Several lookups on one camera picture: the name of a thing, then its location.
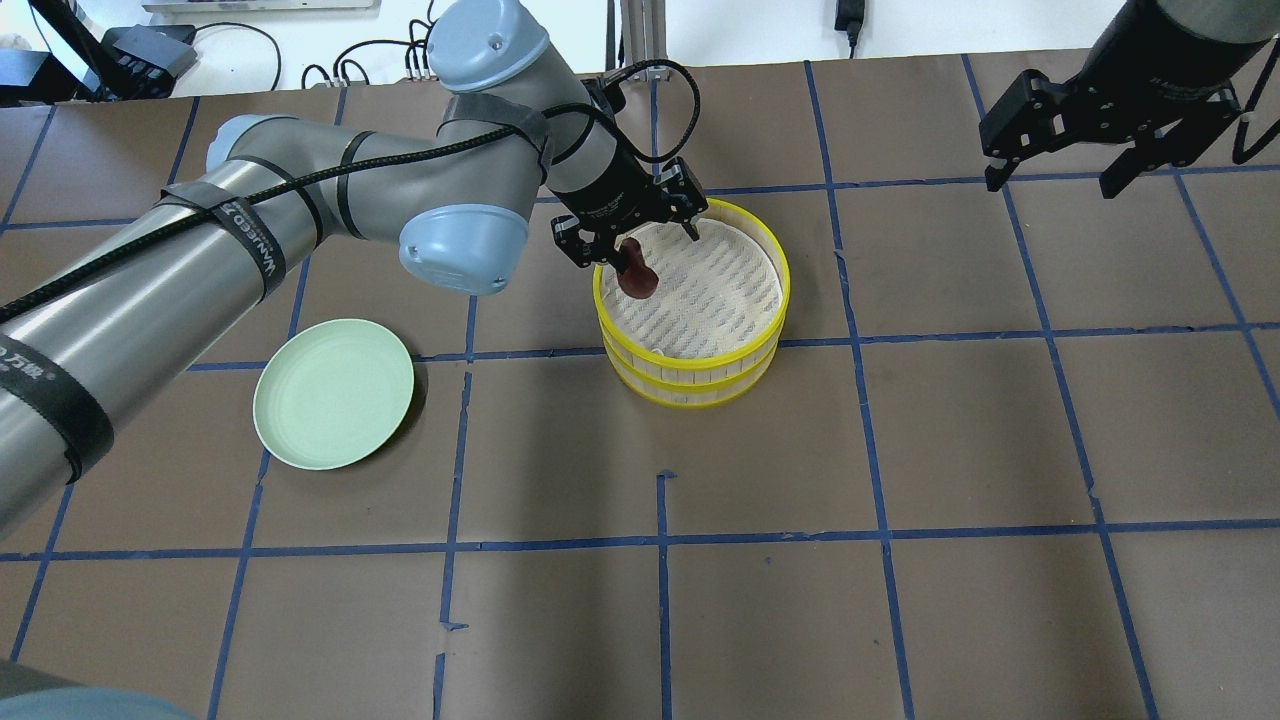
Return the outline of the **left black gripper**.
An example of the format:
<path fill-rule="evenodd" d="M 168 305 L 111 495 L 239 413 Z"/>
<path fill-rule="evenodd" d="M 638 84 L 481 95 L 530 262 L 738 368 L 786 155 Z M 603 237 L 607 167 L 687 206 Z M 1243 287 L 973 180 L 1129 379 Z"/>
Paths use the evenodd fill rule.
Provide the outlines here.
<path fill-rule="evenodd" d="M 552 238 L 572 263 L 648 272 L 639 241 L 623 238 L 646 223 L 675 223 L 691 242 L 700 240 L 698 217 L 709 200 L 682 158 L 654 177 L 617 140 L 580 140 L 564 150 L 545 142 L 545 173 L 548 190 L 570 211 L 550 222 Z"/>

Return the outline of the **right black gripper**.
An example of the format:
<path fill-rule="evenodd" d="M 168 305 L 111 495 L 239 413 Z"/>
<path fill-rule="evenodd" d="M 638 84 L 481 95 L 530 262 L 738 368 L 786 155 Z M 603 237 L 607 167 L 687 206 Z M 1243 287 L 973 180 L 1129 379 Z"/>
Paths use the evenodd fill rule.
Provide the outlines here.
<path fill-rule="evenodd" d="M 1100 174 L 1103 199 L 1160 167 L 1197 161 L 1243 115 L 1233 77 L 1244 20 L 1112 20 L 1064 82 L 1023 70 L 979 123 L 986 188 L 1076 143 L 1124 146 Z"/>

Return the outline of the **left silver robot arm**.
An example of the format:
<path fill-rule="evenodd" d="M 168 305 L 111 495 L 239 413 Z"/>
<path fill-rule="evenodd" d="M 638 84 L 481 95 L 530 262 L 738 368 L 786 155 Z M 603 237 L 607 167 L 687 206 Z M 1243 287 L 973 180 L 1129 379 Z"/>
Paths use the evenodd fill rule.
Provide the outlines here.
<path fill-rule="evenodd" d="M 392 243 L 436 287 L 498 293 L 513 279 L 539 190 L 568 210 L 553 238 L 576 265 L 634 278 L 621 240 L 650 222 L 691 238 L 708 209 L 676 150 L 618 128 L 621 85 L 667 58 L 580 79 L 518 1 L 457 1 L 428 60 L 451 94 L 431 140 L 291 115 L 241 115 L 200 178 L 76 265 L 3 307 L 3 534 L 113 448 L 116 433 L 334 234 Z"/>

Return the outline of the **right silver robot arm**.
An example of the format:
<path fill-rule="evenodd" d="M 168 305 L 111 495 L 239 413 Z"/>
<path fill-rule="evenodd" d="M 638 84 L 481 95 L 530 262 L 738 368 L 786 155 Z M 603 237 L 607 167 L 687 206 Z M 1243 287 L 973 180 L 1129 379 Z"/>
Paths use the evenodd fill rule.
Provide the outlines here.
<path fill-rule="evenodd" d="M 1121 154 L 1100 174 L 1114 199 L 1139 176 L 1197 161 L 1254 110 L 1233 77 L 1277 35 L 1275 1 L 1126 1 L 1064 82 L 1023 70 L 979 123 L 986 188 L 1078 143 Z"/>

